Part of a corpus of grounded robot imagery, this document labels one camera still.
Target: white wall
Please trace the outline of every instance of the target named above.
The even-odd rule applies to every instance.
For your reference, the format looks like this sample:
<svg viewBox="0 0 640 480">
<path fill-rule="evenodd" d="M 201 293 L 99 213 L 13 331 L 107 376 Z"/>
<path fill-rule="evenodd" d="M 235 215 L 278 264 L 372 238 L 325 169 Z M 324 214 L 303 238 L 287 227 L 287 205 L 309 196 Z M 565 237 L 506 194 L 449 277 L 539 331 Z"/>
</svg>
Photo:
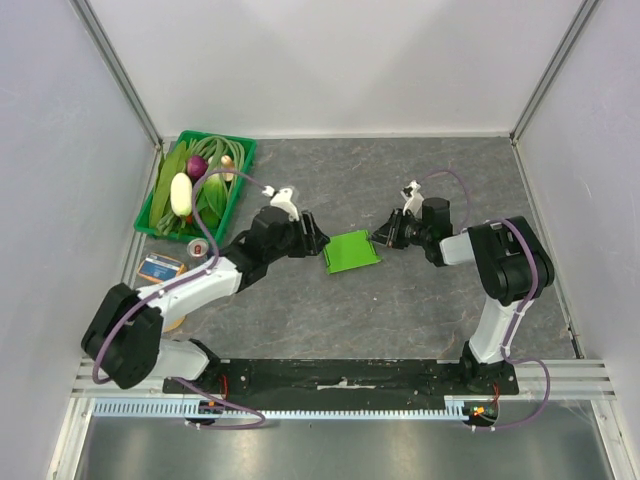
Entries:
<svg viewBox="0 0 640 480">
<path fill-rule="evenodd" d="M 0 465 L 44 478 L 152 146 L 66 0 L 0 5 Z"/>
<path fill-rule="evenodd" d="M 580 342 L 640 448 L 640 4 L 601 2 L 522 140 Z"/>
<path fill-rule="evenodd" d="M 155 124 L 506 134 L 580 0 L 92 0 Z"/>
</svg>

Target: cable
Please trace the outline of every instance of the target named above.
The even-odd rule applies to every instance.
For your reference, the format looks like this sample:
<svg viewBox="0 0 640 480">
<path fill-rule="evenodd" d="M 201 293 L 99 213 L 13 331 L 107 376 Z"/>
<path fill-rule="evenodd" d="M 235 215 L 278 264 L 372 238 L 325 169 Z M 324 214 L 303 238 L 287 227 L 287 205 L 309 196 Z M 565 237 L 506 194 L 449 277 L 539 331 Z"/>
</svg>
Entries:
<svg viewBox="0 0 640 480">
<path fill-rule="evenodd" d="M 213 249 L 213 257 L 211 257 L 211 259 L 208 261 L 209 268 L 215 267 L 215 265 L 218 263 L 218 260 L 220 259 L 220 248 L 218 247 L 218 243 L 216 242 L 216 239 L 213 237 L 213 235 L 211 235 L 211 232 L 209 232 L 209 229 L 206 227 L 206 225 L 202 221 L 202 218 L 200 218 L 200 214 L 198 213 L 198 209 L 196 207 L 196 203 L 197 203 L 196 199 L 197 199 L 197 196 L 198 196 L 198 192 L 202 188 L 202 185 L 207 180 L 207 178 L 211 177 L 212 175 L 217 175 L 217 174 L 220 174 L 220 173 L 231 173 L 231 174 L 236 175 L 238 177 L 242 177 L 242 178 L 247 179 L 248 181 L 250 181 L 254 185 L 257 185 L 258 187 L 261 187 L 263 190 L 265 189 L 265 186 L 262 185 L 260 182 L 258 182 L 253 177 L 250 177 L 246 173 L 239 172 L 239 171 L 231 169 L 231 168 L 216 168 L 216 169 L 214 169 L 214 170 L 212 170 L 210 172 L 207 172 L 202 177 L 200 177 L 200 179 L 193 186 L 193 192 L 191 194 L 191 205 L 192 205 L 193 218 L 196 220 L 196 223 L 198 224 L 198 226 L 202 230 L 202 233 L 204 233 L 205 237 L 207 237 L 207 240 L 209 241 L 209 244 L 211 245 L 211 248 Z M 107 338 L 105 338 L 104 342 L 102 343 L 102 346 L 100 347 L 100 350 L 98 351 L 98 355 L 96 356 L 96 360 L 95 360 L 95 362 L 93 364 L 93 370 L 91 372 L 91 377 L 93 378 L 93 381 L 95 383 L 99 384 L 99 385 L 102 385 L 102 384 L 105 384 L 105 383 L 108 383 L 108 382 L 111 381 L 111 377 L 100 378 L 100 365 L 102 365 L 102 361 L 104 360 L 104 357 L 105 357 L 105 355 L 107 353 L 107 350 L 109 350 L 109 347 L 111 346 L 111 343 L 113 342 L 113 339 L 116 337 L 118 332 L 120 332 L 120 330 L 122 329 L 122 327 L 124 326 L 125 323 L 127 323 L 129 320 L 131 320 L 131 318 L 136 313 L 138 313 L 138 311 L 142 307 L 147 305 L 152 300 L 155 300 L 156 298 L 160 297 L 161 294 L 169 292 L 170 290 L 173 290 L 174 288 L 177 288 L 177 287 L 179 287 L 181 285 L 184 285 L 184 284 L 186 284 L 188 282 L 196 280 L 197 278 L 200 278 L 203 275 L 206 275 L 207 274 L 207 270 L 209 270 L 209 269 L 202 269 L 202 270 L 199 270 L 198 272 L 196 272 L 194 274 L 191 274 L 191 275 L 181 275 L 180 277 L 178 277 L 178 279 L 175 282 L 173 282 L 171 285 L 168 285 L 166 287 L 166 289 L 164 290 L 164 292 L 162 292 L 162 290 L 158 290 L 156 292 L 153 292 L 150 295 L 147 295 L 146 297 L 141 299 L 133 307 L 131 307 L 120 318 L 120 320 L 118 320 L 118 322 L 114 325 L 114 327 L 111 329 L 111 331 L 107 335 Z"/>
<path fill-rule="evenodd" d="M 220 405 L 223 405 L 227 408 L 232 408 L 234 410 L 239 410 L 241 412 L 246 412 L 249 413 L 251 415 L 255 415 L 256 417 L 258 417 L 259 420 L 256 420 L 253 423 L 244 423 L 241 425 L 203 425 L 203 424 L 198 424 L 198 423 L 194 423 L 191 422 L 189 420 L 187 420 L 187 425 L 191 426 L 191 427 L 195 427 L 198 429 L 204 429 L 204 430 L 251 430 L 254 428 L 259 428 L 262 425 L 264 425 L 264 422 L 267 421 L 267 418 L 260 413 L 257 410 L 254 410 L 252 408 L 249 407 L 243 407 L 242 405 L 237 405 L 235 403 L 232 403 L 228 400 L 224 400 L 221 398 L 217 398 L 214 397 L 213 395 L 205 392 L 204 390 L 200 390 L 198 387 L 196 387 L 193 383 L 191 383 L 190 381 L 181 378 L 181 377 L 171 377 L 169 378 L 169 380 L 175 380 L 176 382 L 182 384 L 183 386 L 187 387 L 189 390 L 191 390 L 194 393 L 197 393 L 198 395 L 202 395 L 205 398 L 208 398 L 209 400 L 211 400 L 212 402 L 215 403 L 219 403 Z"/>
<path fill-rule="evenodd" d="M 441 168 L 438 170 L 432 170 L 431 172 L 427 173 L 422 178 L 420 183 L 424 182 L 429 178 L 435 177 L 436 175 L 440 175 L 441 173 L 448 173 L 449 175 L 452 175 L 456 180 L 458 180 L 458 183 L 460 184 L 460 186 L 462 187 L 462 191 L 464 192 L 464 197 L 467 202 L 467 213 L 464 216 L 464 219 L 462 220 L 462 222 L 460 222 L 459 229 L 460 231 L 462 231 L 467 226 L 467 223 L 469 222 L 469 218 L 471 218 L 471 194 L 469 193 L 469 187 L 467 187 L 467 184 L 462 179 L 462 177 L 458 175 L 455 170 L 452 170 L 450 168 Z"/>
<path fill-rule="evenodd" d="M 509 326 L 507 327 L 507 332 L 505 333 L 504 339 L 502 340 L 502 345 L 500 346 L 500 353 L 502 354 L 502 358 L 504 358 L 504 360 L 511 365 L 520 365 L 522 363 L 528 363 L 528 362 L 537 363 L 538 365 L 540 365 L 540 367 L 542 368 L 542 371 L 544 372 L 545 382 L 546 382 L 546 388 L 545 388 L 544 396 L 542 398 L 542 402 L 540 403 L 540 406 L 536 409 L 535 412 L 533 412 L 524 420 L 507 423 L 505 425 L 498 425 L 498 426 L 491 426 L 491 427 L 476 427 L 474 429 L 474 430 L 493 432 L 497 430 L 507 430 L 510 428 L 521 427 L 538 418 L 542 413 L 542 411 L 546 408 L 547 404 L 549 403 L 549 395 L 551 394 L 551 374 L 549 373 L 549 368 L 545 365 L 545 363 L 538 358 L 529 357 L 529 358 L 523 358 L 520 360 L 514 360 L 507 353 L 507 349 L 505 345 L 509 345 L 509 343 L 513 338 L 513 334 L 515 332 L 516 326 L 518 325 L 518 322 L 520 321 L 520 316 L 522 315 L 522 310 L 531 301 L 531 299 L 533 299 L 533 296 L 538 290 L 538 284 L 539 284 L 538 268 L 536 267 L 536 262 L 535 262 L 535 259 L 533 258 L 533 253 L 531 252 L 531 249 L 527 245 L 527 242 L 522 236 L 522 234 L 520 233 L 520 231 L 516 228 L 516 226 L 513 223 L 511 223 L 509 220 L 506 220 L 506 219 L 491 220 L 489 223 L 501 223 L 511 231 L 511 233 L 516 238 L 516 240 L 518 240 L 518 243 L 520 244 L 520 247 L 524 252 L 524 256 L 527 258 L 527 263 L 529 264 L 529 268 L 531 269 L 531 288 L 529 289 L 529 293 L 527 293 L 527 295 L 522 299 L 522 301 L 516 307 L 516 310 L 513 312 L 513 316 L 511 317 L 511 321 L 509 322 Z"/>
</svg>

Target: wall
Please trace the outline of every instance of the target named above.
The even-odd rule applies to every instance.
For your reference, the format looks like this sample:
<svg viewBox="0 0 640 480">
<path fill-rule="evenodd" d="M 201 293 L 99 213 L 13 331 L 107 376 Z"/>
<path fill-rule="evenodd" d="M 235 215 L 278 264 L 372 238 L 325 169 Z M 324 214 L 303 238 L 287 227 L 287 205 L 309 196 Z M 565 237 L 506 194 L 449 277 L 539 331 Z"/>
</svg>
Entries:
<svg viewBox="0 0 640 480">
<path fill-rule="evenodd" d="M 0 5 L 0 465 L 44 478 L 152 146 L 65 0 Z"/>
<path fill-rule="evenodd" d="M 506 134 L 580 0 L 92 0 L 155 124 Z"/>
<path fill-rule="evenodd" d="M 601 2 L 522 139 L 587 352 L 640 447 L 640 4 Z"/>
</svg>

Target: gray floor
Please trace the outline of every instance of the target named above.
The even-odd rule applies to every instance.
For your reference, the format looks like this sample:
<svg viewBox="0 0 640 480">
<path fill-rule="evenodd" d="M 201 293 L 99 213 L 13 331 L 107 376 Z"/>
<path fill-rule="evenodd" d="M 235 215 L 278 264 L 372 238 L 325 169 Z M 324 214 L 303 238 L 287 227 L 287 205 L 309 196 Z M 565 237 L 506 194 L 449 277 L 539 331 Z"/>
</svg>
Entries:
<svg viewBox="0 0 640 480">
<path fill-rule="evenodd" d="M 373 231 L 410 180 L 455 169 L 473 199 L 471 224 L 531 208 L 506 138 L 273 140 L 259 142 L 252 174 L 275 187 L 294 185 L 328 235 Z M 425 196 L 464 195 L 443 176 L 423 183 Z M 265 205 L 246 187 L 228 239 L 248 228 Z M 250 289 L 190 314 L 170 338 L 195 337 L 223 357 L 455 359 L 474 332 L 484 303 L 475 266 L 436 269 L 421 249 L 377 248 L 375 266 L 328 275 L 324 258 L 283 259 Z M 145 253 L 187 261 L 183 244 L 147 239 Z M 531 308 L 513 342 L 515 356 L 573 358 L 553 289 Z"/>
<path fill-rule="evenodd" d="M 535 405 L 503 402 L 505 422 Z M 461 423 L 285 420 L 196 431 L 179 419 L 94 418 L 77 480 L 613 479 L 589 402 L 551 403 L 524 428 Z"/>
</svg>

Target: gray marble surface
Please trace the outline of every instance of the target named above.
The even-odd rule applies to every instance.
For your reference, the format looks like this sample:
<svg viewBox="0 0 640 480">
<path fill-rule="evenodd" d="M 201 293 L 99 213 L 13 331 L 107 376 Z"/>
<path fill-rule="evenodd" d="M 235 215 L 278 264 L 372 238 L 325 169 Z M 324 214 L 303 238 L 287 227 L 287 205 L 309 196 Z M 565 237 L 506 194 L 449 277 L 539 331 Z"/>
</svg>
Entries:
<svg viewBox="0 0 640 480">
<path fill-rule="evenodd" d="M 468 184 L 472 225 L 519 214 L 533 224 L 506 138 L 260 141 L 252 175 L 294 185 L 299 208 L 332 236 L 375 230 L 402 206 L 403 186 L 443 167 Z M 463 218 L 464 195 L 452 177 L 423 182 L 422 193 L 448 198 L 454 223 Z M 245 186 L 227 239 L 249 227 L 265 200 Z M 282 259 L 265 279 L 191 313 L 168 337 L 197 338 L 223 357 L 456 359 L 484 304 L 475 266 L 436 269 L 420 248 L 376 249 L 381 263 L 333 275 L 322 256 Z M 188 260 L 184 244 L 147 238 L 148 252 Z M 513 353 L 573 358 L 552 288 L 527 313 Z"/>
</svg>

